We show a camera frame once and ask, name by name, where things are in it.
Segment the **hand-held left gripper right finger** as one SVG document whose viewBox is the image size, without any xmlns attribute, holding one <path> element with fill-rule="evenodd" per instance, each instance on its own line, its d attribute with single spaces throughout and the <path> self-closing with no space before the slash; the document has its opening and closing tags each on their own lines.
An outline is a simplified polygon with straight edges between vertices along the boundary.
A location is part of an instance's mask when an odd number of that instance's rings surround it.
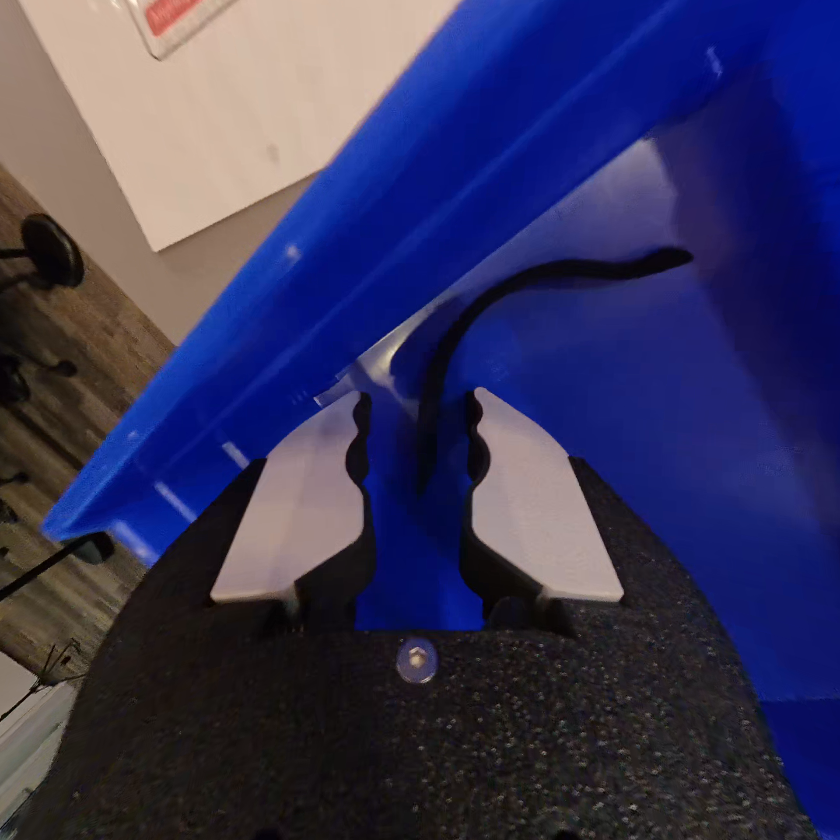
<svg viewBox="0 0 840 840">
<path fill-rule="evenodd" d="M 485 387 L 465 418 L 459 572 L 486 626 L 571 629 L 568 603 L 618 606 L 623 584 L 562 445 Z"/>
</svg>

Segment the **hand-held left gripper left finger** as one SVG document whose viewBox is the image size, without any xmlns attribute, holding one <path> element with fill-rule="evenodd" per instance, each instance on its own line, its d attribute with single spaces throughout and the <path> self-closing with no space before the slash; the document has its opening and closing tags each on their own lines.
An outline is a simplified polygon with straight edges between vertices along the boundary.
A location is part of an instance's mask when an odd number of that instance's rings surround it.
<svg viewBox="0 0 840 840">
<path fill-rule="evenodd" d="M 288 626 L 352 626 L 372 583 L 371 395 L 349 392 L 268 454 L 211 590 L 216 605 L 275 602 Z"/>
</svg>

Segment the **blue plastic bin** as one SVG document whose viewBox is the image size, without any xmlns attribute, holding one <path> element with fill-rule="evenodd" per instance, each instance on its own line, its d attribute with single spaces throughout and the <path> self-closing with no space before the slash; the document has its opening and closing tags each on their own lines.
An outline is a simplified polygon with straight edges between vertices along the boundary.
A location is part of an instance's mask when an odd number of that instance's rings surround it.
<svg viewBox="0 0 840 840">
<path fill-rule="evenodd" d="M 493 628 L 466 396 L 623 584 Z M 211 590 L 371 395 L 352 626 Z M 838 2 L 464 2 L 48 515 L 150 563 L 19 838 L 838 838 Z"/>
</svg>

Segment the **black chair base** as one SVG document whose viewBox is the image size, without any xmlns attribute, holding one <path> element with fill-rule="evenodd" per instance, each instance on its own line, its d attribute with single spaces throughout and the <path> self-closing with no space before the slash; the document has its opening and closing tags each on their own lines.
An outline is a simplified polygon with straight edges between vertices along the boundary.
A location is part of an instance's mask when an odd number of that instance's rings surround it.
<svg viewBox="0 0 840 840">
<path fill-rule="evenodd" d="M 19 225 L 21 246 L 3 248 L 2 263 L 26 260 L 31 269 L 2 277 L 2 302 L 22 289 L 51 292 L 56 289 L 77 289 L 85 279 L 86 267 L 75 240 L 57 221 L 44 213 L 27 215 Z M 71 360 L 50 363 L 28 349 L 25 343 L 9 332 L 10 315 L 2 314 L 1 403 L 12 406 L 27 402 L 31 389 L 23 372 L 27 364 L 43 373 L 70 379 L 78 374 Z"/>
</svg>

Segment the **printed paper sheet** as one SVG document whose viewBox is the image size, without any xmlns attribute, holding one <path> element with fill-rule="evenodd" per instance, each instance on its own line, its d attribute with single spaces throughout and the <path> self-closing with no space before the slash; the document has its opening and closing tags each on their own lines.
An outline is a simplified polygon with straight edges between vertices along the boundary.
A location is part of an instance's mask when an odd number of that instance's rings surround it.
<svg viewBox="0 0 840 840">
<path fill-rule="evenodd" d="M 125 1 L 143 42 L 156 60 L 164 60 L 235 1 Z"/>
</svg>

